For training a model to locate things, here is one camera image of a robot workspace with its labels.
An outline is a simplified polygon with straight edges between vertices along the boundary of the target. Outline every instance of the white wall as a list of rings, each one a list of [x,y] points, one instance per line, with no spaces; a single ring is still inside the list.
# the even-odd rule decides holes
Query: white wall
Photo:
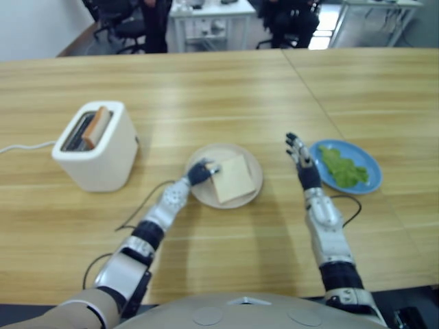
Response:
[[[0,61],[56,57],[93,23],[81,0],[0,0]]]
[[[415,47],[439,47],[439,0],[420,0],[424,7],[415,14],[407,26],[404,37]],[[396,44],[407,47],[403,38]]]

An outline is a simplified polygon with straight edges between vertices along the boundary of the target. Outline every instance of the bread slice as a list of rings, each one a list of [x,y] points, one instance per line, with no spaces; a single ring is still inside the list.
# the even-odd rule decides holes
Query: bread slice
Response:
[[[93,120],[88,125],[87,129],[85,129],[84,133],[82,134],[82,139],[90,149],[94,149],[96,147],[102,135],[104,134],[110,119],[110,111],[105,106],[101,106],[96,112]]]
[[[235,156],[220,164],[221,171],[212,176],[219,203],[223,204],[256,190],[244,155]]]

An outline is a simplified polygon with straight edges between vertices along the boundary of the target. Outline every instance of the robot finger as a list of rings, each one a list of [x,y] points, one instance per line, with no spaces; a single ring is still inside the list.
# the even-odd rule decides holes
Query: robot finger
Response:
[[[220,171],[221,171],[220,164],[209,169],[209,173],[211,173],[211,175],[215,175],[216,173],[219,173]]]

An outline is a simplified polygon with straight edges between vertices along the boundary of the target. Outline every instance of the plate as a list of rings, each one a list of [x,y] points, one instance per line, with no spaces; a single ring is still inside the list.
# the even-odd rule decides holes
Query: plate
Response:
[[[322,152],[318,149],[318,147],[321,145],[329,149],[336,148],[340,151],[340,156],[342,158],[352,159],[352,161],[355,163],[355,166],[365,167],[369,174],[369,181],[367,183],[358,182],[357,185],[348,188],[337,186],[332,175],[328,172],[328,167],[323,162]],[[381,169],[379,168],[378,162],[361,147],[358,147],[352,143],[338,141],[335,139],[325,139],[313,144],[309,148],[309,152],[316,162],[316,166],[322,181],[335,190],[350,194],[366,194],[377,190],[383,181],[383,175],[381,173]]]
[[[207,206],[217,208],[217,209],[233,209],[244,206],[245,204],[252,201],[261,191],[263,174],[262,167],[258,160],[246,149],[235,144],[224,144],[216,143],[207,145],[199,150],[197,150],[188,160],[186,164],[186,172],[198,161],[203,158],[213,159],[215,162],[222,162],[228,160],[240,154],[244,155],[246,159],[248,171],[250,177],[254,182],[256,190],[242,197],[237,197],[236,199],[219,203],[217,200],[215,187],[213,186],[212,180],[207,180],[199,185],[192,186],[191,192],[195,198],[197,198],[203,204]]]

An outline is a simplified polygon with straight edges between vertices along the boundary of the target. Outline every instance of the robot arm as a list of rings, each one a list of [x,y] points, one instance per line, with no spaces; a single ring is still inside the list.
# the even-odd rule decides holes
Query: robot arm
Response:
[[[364,315],[385,325],[372,294],[364,289],[348,241],[344,236],[342,214],[332,199],[324,194],[320,174],[305,144],[294,134],[287,134],[287,153],[296,163],[305,195],[306,222],[322,274],[328,306]]]
[[[121,317],[135,315],[151,278],[149,268],[166,232],[185,206],[191,186],[220,168],[207,169],[208,160],[195,164],[142,218],[132,234],[112,254],[96,277],[93,288],[83,290],[43,316],[5,329],[111,329]]]

